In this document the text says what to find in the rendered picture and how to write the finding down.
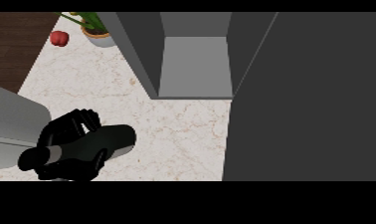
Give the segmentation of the green potted plant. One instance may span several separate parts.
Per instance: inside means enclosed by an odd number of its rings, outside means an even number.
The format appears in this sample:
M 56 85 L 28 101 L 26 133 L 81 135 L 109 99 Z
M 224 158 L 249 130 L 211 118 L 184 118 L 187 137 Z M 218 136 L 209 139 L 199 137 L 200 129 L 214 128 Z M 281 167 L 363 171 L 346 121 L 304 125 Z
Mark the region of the green potted plant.
M 110 48 L 116 46 L 109 30 L 96 12 L 71 12 L 57 15 L 81 26 L 82 34 L 91 44 L 99 48 Z

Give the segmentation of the red bell pepper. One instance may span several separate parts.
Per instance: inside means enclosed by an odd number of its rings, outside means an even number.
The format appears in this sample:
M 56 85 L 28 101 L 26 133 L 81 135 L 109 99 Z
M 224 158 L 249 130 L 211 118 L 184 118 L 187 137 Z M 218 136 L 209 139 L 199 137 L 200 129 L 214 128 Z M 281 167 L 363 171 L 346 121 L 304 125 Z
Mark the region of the red bell pepper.
M 65 47 L 69 42 L 69 34 L 63 31 L 53 31 L 50 33 L 50 43 L 57 47 Z

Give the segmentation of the grey open cabinet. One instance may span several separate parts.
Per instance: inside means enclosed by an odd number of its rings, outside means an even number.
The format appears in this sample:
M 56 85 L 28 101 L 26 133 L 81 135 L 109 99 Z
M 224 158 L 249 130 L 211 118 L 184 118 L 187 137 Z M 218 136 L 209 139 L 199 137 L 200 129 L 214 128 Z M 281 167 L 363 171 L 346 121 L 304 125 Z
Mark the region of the grey open cabinet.
M 99 17 L 153 100 L 230 100 L 274 12 L 102 12 Z

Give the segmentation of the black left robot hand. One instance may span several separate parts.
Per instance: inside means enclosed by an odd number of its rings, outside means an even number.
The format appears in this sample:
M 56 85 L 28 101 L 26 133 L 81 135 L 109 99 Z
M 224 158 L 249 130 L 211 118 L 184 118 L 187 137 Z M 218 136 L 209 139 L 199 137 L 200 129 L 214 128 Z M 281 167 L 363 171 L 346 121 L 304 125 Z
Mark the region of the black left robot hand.
M 51 120 L 43 128 L 37 146 L 57 146 L 75 142 L 85 135 L 82 126 L 88 131 L 96 131 L 102 127 L 99 114 L 93 110 L 72 110 Z M 91 180 L 105 166 L 106 153 L 108 151 L 100 149 L 88 160 L 72 157 L 43 165 L 35 168 L 38 178 Z

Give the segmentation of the dark green wine bottle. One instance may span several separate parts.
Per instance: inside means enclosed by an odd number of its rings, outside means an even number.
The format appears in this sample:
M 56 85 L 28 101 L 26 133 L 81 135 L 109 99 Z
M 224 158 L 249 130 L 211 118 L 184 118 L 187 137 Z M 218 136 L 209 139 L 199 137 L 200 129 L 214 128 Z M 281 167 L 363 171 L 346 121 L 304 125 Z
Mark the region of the dark green wine bottle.
M 18 167 L 22 171 L 53 167 L 59 172 L 97 172 L 113 156 L 133 150 L 136 142 L 137 134 L 128 125 L 105 125 L 74 142 L 26 149 Z

